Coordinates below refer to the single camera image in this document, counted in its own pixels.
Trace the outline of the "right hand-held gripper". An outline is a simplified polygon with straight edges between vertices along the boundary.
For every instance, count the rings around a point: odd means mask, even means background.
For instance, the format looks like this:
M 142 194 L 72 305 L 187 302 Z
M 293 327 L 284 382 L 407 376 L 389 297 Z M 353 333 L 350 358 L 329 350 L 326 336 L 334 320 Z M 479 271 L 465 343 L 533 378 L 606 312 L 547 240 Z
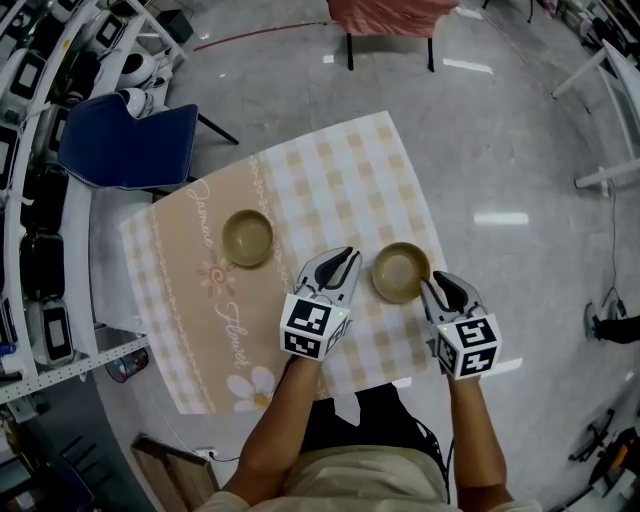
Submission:
M 427 320 L 433 325 L 434 354 L 454 380 L 479 377 L 494 369 L 500 355 L 500 329 L 496 316 L 488 314 L 450 322 L 453 312 L 474 315 L 484 304 L 477 289 L 464 279 L 444 271 L 433 277 L 444 292 L 446 305 L 429 280 L 421 280 L 421 299 Z

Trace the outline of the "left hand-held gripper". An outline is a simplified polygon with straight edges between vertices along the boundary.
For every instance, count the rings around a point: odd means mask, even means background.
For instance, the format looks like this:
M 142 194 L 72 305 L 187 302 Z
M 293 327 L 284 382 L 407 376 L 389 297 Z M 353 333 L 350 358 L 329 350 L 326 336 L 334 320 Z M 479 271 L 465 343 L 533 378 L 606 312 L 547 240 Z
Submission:
M 349 327 L 349 307 L 360 271 L 361 253 L 350 246 L 309 260 L 294 293 L 286 296 L 280 349 L 304 358 L 326 358 Z

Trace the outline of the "person's left forearm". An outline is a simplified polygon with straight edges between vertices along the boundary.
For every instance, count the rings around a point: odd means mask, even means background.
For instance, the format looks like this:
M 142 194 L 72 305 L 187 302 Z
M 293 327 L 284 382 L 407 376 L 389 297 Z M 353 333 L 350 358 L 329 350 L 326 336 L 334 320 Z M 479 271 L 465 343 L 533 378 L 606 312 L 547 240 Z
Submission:
M 271 403 L 250 433 L 223 490 L 254 506 L 276 498 L 296 462 L 316 397 L 321 363 L 288 364 Z

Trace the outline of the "person's right forearm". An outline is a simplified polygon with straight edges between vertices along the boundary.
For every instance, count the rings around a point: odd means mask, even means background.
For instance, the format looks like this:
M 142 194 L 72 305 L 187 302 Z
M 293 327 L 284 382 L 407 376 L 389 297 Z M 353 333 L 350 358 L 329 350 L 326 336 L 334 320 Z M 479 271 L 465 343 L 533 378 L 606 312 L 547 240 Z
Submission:
M 486 406 L 480 380 L 448 380 L 453 428 L 457 506 L 490 512 L 512 500 L 507 466 Z

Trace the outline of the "table with beige checked cloth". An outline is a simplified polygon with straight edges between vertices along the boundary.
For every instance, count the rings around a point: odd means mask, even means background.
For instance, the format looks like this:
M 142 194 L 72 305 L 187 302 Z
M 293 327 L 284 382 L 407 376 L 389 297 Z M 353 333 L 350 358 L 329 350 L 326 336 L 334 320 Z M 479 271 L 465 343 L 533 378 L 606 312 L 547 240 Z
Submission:
M 222 228 L 240 210 L 269 220 L 269 257 L 234 264 Z M 120 226 L 143 329 L 183 414 L 264 408 L 286 361 L 279 324 L 306 262 L 350 246 L 363 258 L 345 336 L 326 357 L 321 397 L 424 370 L 428 327 L 419 301 L 385 302 L 370 268 L 394 242 L 446 263 L 411 161 L 380 112 L 282 143 L 170 194 Z

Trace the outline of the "person's legs in black trousers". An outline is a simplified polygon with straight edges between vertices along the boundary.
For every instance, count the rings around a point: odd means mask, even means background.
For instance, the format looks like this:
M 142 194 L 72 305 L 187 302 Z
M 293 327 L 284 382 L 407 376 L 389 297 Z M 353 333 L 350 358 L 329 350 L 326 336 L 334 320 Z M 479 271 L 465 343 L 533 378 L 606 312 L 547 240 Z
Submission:
M 400 400 L 396 387 L 387 383 L 356 393 L 360 423 L 354 426 L 339 417 L 332 398 L 313 403 L 301 452 L 347 447 L 387 446 L 418 450 L 428 455 L 438 452 L 437 439 Z

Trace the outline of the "person's torso in beige shirt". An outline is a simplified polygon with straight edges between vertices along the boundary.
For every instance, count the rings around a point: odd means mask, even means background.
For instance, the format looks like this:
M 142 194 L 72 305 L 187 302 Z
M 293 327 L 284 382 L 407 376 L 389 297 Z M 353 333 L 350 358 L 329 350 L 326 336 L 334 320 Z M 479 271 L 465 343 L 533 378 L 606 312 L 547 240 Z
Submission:
M 447 502 L 435 459 L 387 446 L 323 449 L 300 456 L 282 494 L 249 506 L 219 491 L 195 512 L 465 512 Z

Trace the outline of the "blue chair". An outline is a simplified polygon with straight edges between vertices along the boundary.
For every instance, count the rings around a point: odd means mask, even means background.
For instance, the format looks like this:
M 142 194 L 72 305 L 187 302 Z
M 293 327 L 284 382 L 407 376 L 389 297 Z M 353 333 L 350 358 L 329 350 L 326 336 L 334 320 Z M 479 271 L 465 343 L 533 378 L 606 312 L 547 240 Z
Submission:
M 196 128 L 203 124 L 228 142 L 239 141 L 188 104 L 142 119 L 110 93 L 83 101 L 67 116 L 58 161 L 95 188 L 151 190 L 192 182 Z

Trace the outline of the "white metal shelving rack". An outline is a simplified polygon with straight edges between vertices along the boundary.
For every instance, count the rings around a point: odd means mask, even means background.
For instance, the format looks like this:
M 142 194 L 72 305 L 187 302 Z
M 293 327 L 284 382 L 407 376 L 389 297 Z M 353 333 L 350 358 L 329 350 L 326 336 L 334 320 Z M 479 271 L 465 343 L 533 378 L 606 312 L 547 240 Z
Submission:
M 45 0 L 0 65 L 0 405 L 134 352 L 104 350 L 131 290 L 119 224 L 190 178 L 179 44 L 137 0 Z

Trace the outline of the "shelved white and green appliances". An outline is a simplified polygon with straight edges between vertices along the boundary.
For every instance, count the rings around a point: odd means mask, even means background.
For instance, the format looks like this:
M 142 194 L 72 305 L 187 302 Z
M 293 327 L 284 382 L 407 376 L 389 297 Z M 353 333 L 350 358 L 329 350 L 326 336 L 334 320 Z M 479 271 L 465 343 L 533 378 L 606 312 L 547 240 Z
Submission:
M 184 53 L 151 0 L 18 0 L 28 16 L 0 64 L 0 341 L 25 377 L 98 352 L 91 301 L 91 187 L 58 161 L 69 111 L 127 86 L 143 113 L 163 102 Z

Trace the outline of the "white rectangular table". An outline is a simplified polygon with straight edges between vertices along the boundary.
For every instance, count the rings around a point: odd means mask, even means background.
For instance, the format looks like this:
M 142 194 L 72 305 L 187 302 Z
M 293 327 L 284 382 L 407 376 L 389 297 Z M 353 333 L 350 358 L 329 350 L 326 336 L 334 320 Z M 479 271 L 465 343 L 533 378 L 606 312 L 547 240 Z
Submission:
M 640 71 L 606 40 L 596 54 L 556 87 L 551 96 L 559 98 L 591 69 L 600 75 L 618 117 L 629 158 L 616 166 L 603 168 L 576 179 L 577 189 L 607 185 L 614 178 L 640 172 Z

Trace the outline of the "black bin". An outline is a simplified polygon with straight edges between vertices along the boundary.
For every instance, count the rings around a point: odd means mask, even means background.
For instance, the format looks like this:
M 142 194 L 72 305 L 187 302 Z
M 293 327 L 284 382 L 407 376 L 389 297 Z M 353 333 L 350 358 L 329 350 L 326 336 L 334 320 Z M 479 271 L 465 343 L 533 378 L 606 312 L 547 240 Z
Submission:
M 190 22 L 180 9 L 161 11 L 157 21 L 178 44 L 186 43 L 194 33 Z

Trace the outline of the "black metal frame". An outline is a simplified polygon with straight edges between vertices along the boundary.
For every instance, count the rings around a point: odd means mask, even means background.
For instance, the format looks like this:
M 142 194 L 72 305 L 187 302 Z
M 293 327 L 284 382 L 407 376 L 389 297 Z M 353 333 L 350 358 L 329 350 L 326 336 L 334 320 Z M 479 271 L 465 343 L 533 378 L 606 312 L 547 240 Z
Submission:
M 640 410 L 631 426 L 613 431 L 616 411 L 608 408 L 604 417 L 592 421 L 579 440 L 581 443 L 568 456 L 568 461 L 585 464 L 591 460 L 586 487 L 570 498 L 562 508 L 570 511 L 588 498 L 619 498 L 628 501 L 640 484 Z

